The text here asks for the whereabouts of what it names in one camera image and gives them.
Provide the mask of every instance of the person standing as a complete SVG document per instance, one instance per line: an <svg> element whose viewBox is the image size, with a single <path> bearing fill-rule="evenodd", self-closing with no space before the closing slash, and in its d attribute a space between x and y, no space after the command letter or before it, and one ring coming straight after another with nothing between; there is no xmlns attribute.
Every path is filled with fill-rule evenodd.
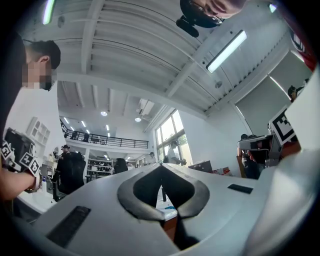
<svg viewBox="0 0 320 256"><path fill-rule="evenodd" d="M168 150L168 154L167 154L167 158L168 158L168 163L169 164L175 164L175 165L178 165L178 164L181 164L182 166L186 165L187 162L186 160L180 160L177 156L176 156L176 153L174 151L174 149L178 146L178 143L174 140L171 142L170 144L170 148Z"/></svg>
<svg viewBox="0 0 320 256"><path fill-rule="evenodd" d="M153 165L153 164L157 163L155 153L153 153L153 152L150 152L149 156L145 160L146 160L145 165Z"/></svg>

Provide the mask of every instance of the white t-shirt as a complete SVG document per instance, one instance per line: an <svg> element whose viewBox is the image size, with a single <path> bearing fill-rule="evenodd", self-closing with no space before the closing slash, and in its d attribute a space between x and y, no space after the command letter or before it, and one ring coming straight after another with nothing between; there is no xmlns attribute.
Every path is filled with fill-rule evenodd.
<svg viewBox="0 0 320 256"><path fill-rule="evenodd" d="M156 164L157 160L156 157L151 157L151 155L148 155L148 157L145 158L145 162L147 165L152 165L152 164Z"/></svg>
<svg viewBox="0 0 320 256"><path fill-rule="evenodd" d="M169 164L177 164L177 162L175 161L175 160L173 160L173 158L178 158L177 156L176 156L176 153L174 152L174 150L173 150L173 148L169 148L169 150L168 150L168 162L169 162Z"/></svg>

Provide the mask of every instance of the white ceiling beam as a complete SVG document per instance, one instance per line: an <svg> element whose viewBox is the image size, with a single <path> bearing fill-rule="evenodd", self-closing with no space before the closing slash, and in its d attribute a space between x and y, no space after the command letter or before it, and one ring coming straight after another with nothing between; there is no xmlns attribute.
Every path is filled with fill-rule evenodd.
<svg viewBox="0 0 320 256"><path fill-rule="evenodd" d="M290 44L290 38L288 36L284 37L283 40L273 49L263 62L246 77L245 80L217 102L214 105L215 107L212 106L205 113L210 116L215 111L222 109L228 102L231 101L235 104L240 99L244 98L282 61L289 52Z"/></svg>
<svg viewBox="0 0 320 256"><path fill-rule="evenodd" d="M167 98L165 93L152 88L146 84L138 83L130 79L120 77L105 75L99 72L90 71L89 74L82 74L80 71L75 71L74 68L61 68L57 70L57 79L60 81L69 81L74 83L83 83L88 85L96 85L98 87L107 87L110 89L109 92L109 110L112 111L112 90L123 91L129 93L131 96L140 97L143 99L149 99L153 102L158 102L160 104L168 105L170 107L176 108L178 110L187 112L191 115L205 119L207 115L202 109L199 109L185 100L177 100Z"/></svg>
<svg viewBox="0 0 320 256"><path fill-rule="evenodd" d="M88 20L84 24L81 45L81 71L83 74L86 74L91 69L93 39L95 36L97 19L99 18L104 3L105 0L93 0L86 16Z"/></svg>
<svg viewBox="0 0 320 256"><path fill-rule="evenodd" d="M216 29L214 29L211 34L207 37L207 39L199 46L199 48L193 54L193 59L196 62L201 62L201 60L206 56L206 54L212 49L214 44L217 44L223 35L226 34L226 31L229 31L233 26L233 22L230 21L232 19L227 19L223 22L223 24ZM167 97L171 97L178 90L178 88L184 83L187 77L191 74L194 68L198 65L192 59L184 65L181 72L176 76L176 78L172 81L169 88L165 92Z"/></svg>
<svg viewBox="0 0 320 256"><path fill-rule="evenodd" d="M108 112L110 113L111 112L111 110L112 110L112 105L113 105L113 103L114 103L114 97L113 97L113 90L111 89L111 88L109 88L109 90L108 90L108 92L109 92L109 101L108 101Z"/></svg>
<svg viewBox="0 0 320 256"><path fill-rule="evenodd" d="M75 88L76 88L76 92L78 94L80 105L81 105L82 108L84 108L85 107L85 103L84 103L84 98L82 97L81 85L80 85L79 82L75 83Z"/></svg>
<svg viewBox="0 0 320 256"><path fill-rule="evenodd" d="M125 103L124 103L124 108L123 108L123 113L122 113L123 116L125 116L125 114L126 114L128 102L129 102L129 93L125 97Z"/></svg>
<svg viewBox="0 0 320 256"><path fill-rule="evenodd" d="M96 109L99 108L99 101L98 101L98 88L96 85L91 85L92 87L92 95L93 95L93 101L94 101L94 106Z"/></svg>
<svg viewBox="0 0 320 256"><path fill-rule="evenodd" d="M64 92L64 96L65 96L65 99L66 99L66 103L69 105L69 99L68 99L68 93L67 93L67 86L65 84L65 81L61 81L61 85L62 85L62 90Z"/></svg>

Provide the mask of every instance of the window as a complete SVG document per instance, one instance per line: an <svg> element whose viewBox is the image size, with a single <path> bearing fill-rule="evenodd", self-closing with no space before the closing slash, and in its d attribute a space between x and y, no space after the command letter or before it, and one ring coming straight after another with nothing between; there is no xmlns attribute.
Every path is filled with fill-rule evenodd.
<svg viewBox="0 0 320 256"><path fill-rule="evenodd" d="M175 131L178 133L184 128L184 126L182 125L182 122L181 122L179 112L178 111L174 112L172 117L173 117L173 121L174 121Z"/></svg>
<svg viewBox="0 0 320 256"><path fill-rule="evenodd" d="M166 119L155 132L157 138L157 154L160 163L164 160L164 157L168 155L171 142L176 141L179 144L179 146L173 150L176 158L180 160L185 159L187 166L193 164L187 136L178 110L172 112L169 118Z"/></svg>
<svg viewBox="0 0 320 256"><path fill-rule="evenodd" d="M174 124L172 122L171 116L168 118L167 121L164 122L163 125L161 125L161 131L162 131L162 138L165 142L167 139L175 135L175 129Z"/></svg>
<svg viewBox="0 0 320 256"><path fill-rule="evenodd" d="M157 136L157 143L158 145L160 145L162 143L160 128L156 130L156 136Z"/></svg>

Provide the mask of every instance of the person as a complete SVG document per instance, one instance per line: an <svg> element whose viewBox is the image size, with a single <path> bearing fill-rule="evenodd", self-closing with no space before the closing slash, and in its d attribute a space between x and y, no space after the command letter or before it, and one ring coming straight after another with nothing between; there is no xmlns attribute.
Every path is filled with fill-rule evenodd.
<svg viewBox="0 0 320 256"><path fill-rule="evenodd" d="M244 133L241 135L241 141L246 139L252 139L254 137L256 137L256 135L252 134L248 136ZM242 164L244 167L245 176L248 179L259 179L260 172L258 164L253 159L250 159L248 150L241 150L240 148L238 148L237 153L239 157L242 157Z"/></svg>
<svg viewBox="0 0 320 256"><path fill-rule="evenodd" d="M145 158L145 165L152 165L152 164L156 164L157 163L157 159L155 157L155 153L150 152L149 156Z"/></svg>
<svg viewBox="0 0 320 256"><path fill-rule="evenodd" d="M44 89L49 91L52 87L52 70L55 70L61 60L59 47L53 41L32 42L25 46L21 37L12 32L6 37L0 54L2 57L0 67L0 135L5 128L10 109L22 87L27 89ZM10 172L0 168L0 198L3 201L12 200L21 192L34 190L36 178L26 170L21 173Z"/></svg>
<svg viewBox="0 0 320 256"><path fill-rule="evenodd" d="M114 174L128 171L127 162L123 158L117 158L114 166Z"/></svg>
<svg viewBox="0 0 320 256"><path fill-rule="evenodd" d="M192 0L199 6L203 14L213 18L228 19L239 13L245 4L251 0ZM313 72L317 66L317 58L313 53L310 42L305 33L298 26L297 21L288 11L275 0L263 0L264 2L275 3L280 14L290 28L290 37L293 46L303 58L305 65Z"/></svg>
<svg viewBox="0 0 320 256"><path fill-rule="evenodd" d="M186 165L187 162L186 160L180 160L179 157L176 155L174 149L178 146L178 143L174 140L170 144L170 148L168 150L167 158L168 158L168 163L169 164L181 164L182 166Z"/></svg>
<svg viewBox="0 0 320 256"><path fill-rule="evenodd" d="M68 145L64 145L62 147L62 154L60 156L61 159L64 159L67 156L67 154L69 153L69 149L70 147Z"/></svg>

